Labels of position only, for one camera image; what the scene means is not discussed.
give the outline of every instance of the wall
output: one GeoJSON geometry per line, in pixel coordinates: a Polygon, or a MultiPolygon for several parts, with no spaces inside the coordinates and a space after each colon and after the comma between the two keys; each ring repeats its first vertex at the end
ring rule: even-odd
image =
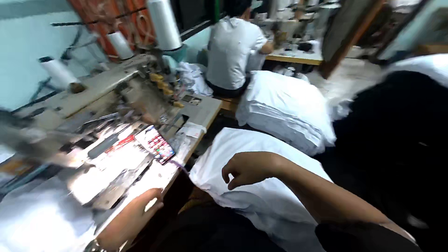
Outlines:
{"type": "Polygon", "coordinates": [[[448,0],[432,0],[417,14],[398,35],[398,37],[379,56],[379,59],[389,59],[397,51],[412,50],[416,46],[418,34],[425,29],[426,23],[431,18],[434,11],[442,7],[448,7],[448,0]]]}
{"type": "MultiPolygon", "coordinates": [[[[27,104],[48,75],[37,59],[59,58],[72,43],[77,26],[53,27],[53,22],[78,22],[79,16],[65,0],[0,0],[0,107],[17,109],[27,104]]],[[[90,40],[85,30],[79,43],[90,40]]],[[[90,49],[100,61],[106,57],[93,44],[90,49]]],[[[74,51],[77,60],[68,68],[75,76],[88,75],[98,60],[86,49],[74,51]]]]}
{"type": "Polygon", "coordinates": [[[208,41],[210,40],[211,26],[196,33],[184,41],[186,44],[187,52],[184,61],[188,63],[198,63],[197,55],[202,49],[207,48],[208,41]]]}

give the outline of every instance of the dark clothing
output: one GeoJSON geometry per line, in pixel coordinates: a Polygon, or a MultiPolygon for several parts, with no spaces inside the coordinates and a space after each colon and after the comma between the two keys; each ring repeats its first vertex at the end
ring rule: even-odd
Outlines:
{"type": "Polygon", "coordinates": [[[335,146],[313,158],[334,183],[378,208],[422,250],[443,246],[437,233],[444,200],[438,197],[445,184],[439,172],[446,167],[448,89],[424,74],[399,71],[359,93],[350,108],[333,123],[335,146]],[[429,228],[411,226],[410,215],[429,228]]]}
{"type": "Polygon", "coordinates": [[[246,78],[246,82],[238,89],[225,89],[222,87],[218,87],[207,80],[206,83],[211,89],[213,89],[213,96],[218,96],[221,98],[236,98],[240,97],[244,93],[250,83],[250,78],[246,78]]]}
{"type": "Polygon", "coordinates": [[[373,223],[322,223],[315,232],[327,252],[421,252],[407,238],[373,223]]]}
{"type": "MultiPolygon", "coordinates": [[[[370,223],[323,223],[315,232],[327,252],[421,252],[403,236],[370,223]]],[[[217,205],[196,206],[181,212],[150,249],[150,252],[173,251],[284,252],[244,216],[217,205]]]]}
{"type": "Polygon", "coordinates": [[[150,252],[284,252],[244,216],[218,205],[181,212],[160,232],[150,252]]]}

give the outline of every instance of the man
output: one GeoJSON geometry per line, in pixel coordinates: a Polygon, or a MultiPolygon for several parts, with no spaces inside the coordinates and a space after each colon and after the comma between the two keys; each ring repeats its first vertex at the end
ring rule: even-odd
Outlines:
{"type": "Polygon", "coordinates": [[[269,54],[274,48],[261,29],[250,23],[251,0],[227,0],[227,17],[215,24],[208,44],[207,84],[224,98],[240,96],[249,84],[246,65],[251,50],[269,54]]]}

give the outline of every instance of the phone screen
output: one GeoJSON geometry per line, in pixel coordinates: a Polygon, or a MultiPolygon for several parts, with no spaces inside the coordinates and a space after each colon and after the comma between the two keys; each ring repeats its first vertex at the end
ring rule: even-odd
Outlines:
{"type": "Polygon", "coordinates": [[[135,139],[162,165],[166,164],[176,153],[160,135],[153,125],[149,125],[140,133],[135,135],[135,139]]]}

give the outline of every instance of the wooden door frame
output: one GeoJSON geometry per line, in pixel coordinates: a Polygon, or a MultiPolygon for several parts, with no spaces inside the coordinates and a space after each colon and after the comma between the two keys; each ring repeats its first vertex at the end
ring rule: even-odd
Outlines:
{"type": "Polygon", "coordinates": [[[352,46],[358,42],[364,32],[370,27],[385,1],[386,0],[372,0],[371,4],[365,8],[364,12],[355,22],[355,24],[359,25],[354,25],[352,27],[347,38],[342,41],[341,47],[336,50],[330,61],[322,62],[319,66],[319,72],[324,79],[330,77],[337,65],[345,58],[345,56],[347,56],[352,46]]]}
{"type": "Polygon", "coordinates": [[[417,7],[409,13],[403,22],[397,27],[394,28],[394,31],[389,34],[385,39],[381,47],[375,52],[375,54],[370,58],[371,62],[378,62],[378,57],[386,50],[386,48],[394,41],[398,35],[401,33],[401,31],[409,24],[411,21],[414,20],[414,18],[417,16],[417,14],[425,7],[428,3],[432,2],[433,0],[420,0],[420,3],[418,3],[417,7]]]}

